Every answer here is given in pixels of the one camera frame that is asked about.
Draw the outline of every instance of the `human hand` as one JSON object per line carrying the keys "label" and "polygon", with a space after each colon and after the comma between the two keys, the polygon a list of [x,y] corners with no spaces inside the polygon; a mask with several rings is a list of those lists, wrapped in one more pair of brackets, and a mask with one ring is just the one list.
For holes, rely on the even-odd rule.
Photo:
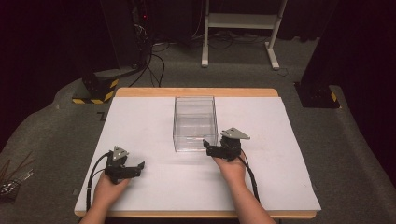
{"label": "human hand", "polygon": [[102,172],[93,194],[92,207],[100,207],[107,211],[121,196],[130,181],[131,179],[123,179],[119,184],[115,185],[111,182],[110,177]]}
{"label": "human hand", "polygon": [[[245,159],[245,155],[240,156],[242,160]],[[232,161],[226,161],[221,158],[212,157],[215,163],[220,168],[221,174],[229,185],[246,185],[245,183],[245,172],[246,167],[238,158]]]}

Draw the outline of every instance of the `wooden table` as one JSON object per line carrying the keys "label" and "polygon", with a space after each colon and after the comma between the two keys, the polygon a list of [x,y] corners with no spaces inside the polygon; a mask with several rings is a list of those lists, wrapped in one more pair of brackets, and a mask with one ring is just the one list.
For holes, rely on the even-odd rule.
{"label": "wooden table", "polygon": [[[100,156],[122,147],[140,177],[109,210],[110,217],[236,217],[219,168],[204,152],[175,152],[176,96],[214,96],[219,131],[235,127],[253,170],[262,205],[273,218],[312,218],[320,205],[285,107],[273,89],[121,88],[109,109],[76,203],[85,215],[88,176]],[[105,161],[97,169],[105,167]]]}

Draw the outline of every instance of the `acrylic box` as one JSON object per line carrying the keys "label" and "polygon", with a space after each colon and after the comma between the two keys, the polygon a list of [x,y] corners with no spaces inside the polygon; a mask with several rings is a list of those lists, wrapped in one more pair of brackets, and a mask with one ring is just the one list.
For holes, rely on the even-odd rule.
{"label": "acrylic box", "polygon": [[218,141],[215,98],[185,96],[175,98],[173,138],[175,151],[204,151],[203,139]]}

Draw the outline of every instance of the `transparent container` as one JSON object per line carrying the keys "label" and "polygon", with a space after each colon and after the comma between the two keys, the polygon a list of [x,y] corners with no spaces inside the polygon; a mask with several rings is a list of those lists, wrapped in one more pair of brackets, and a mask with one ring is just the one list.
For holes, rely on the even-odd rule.
{"label": "transparent container", "polygon": [[175,151],[204,151],[203,139],[218,141],[215,98],[184,96],[175,98],[173,138]]}

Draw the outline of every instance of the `wooden table edge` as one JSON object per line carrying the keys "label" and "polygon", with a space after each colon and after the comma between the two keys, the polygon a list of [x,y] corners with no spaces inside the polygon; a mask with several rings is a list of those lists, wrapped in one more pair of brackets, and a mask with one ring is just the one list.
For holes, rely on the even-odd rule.
{"label": "wooden table edge", "polygon": [[119,88],[115,97],[218,96],[278,97],[275,89],[259,88]]}
{"label": "wooden table edge", "polygon": [[[76,216],[84,217],[85,211],[75,211]],[[272,218],[310,219],[317,211],[268,211]],[[108,217],[161,217],[161,218],[237,218],[234,211],[122,211],[108,212]]]}

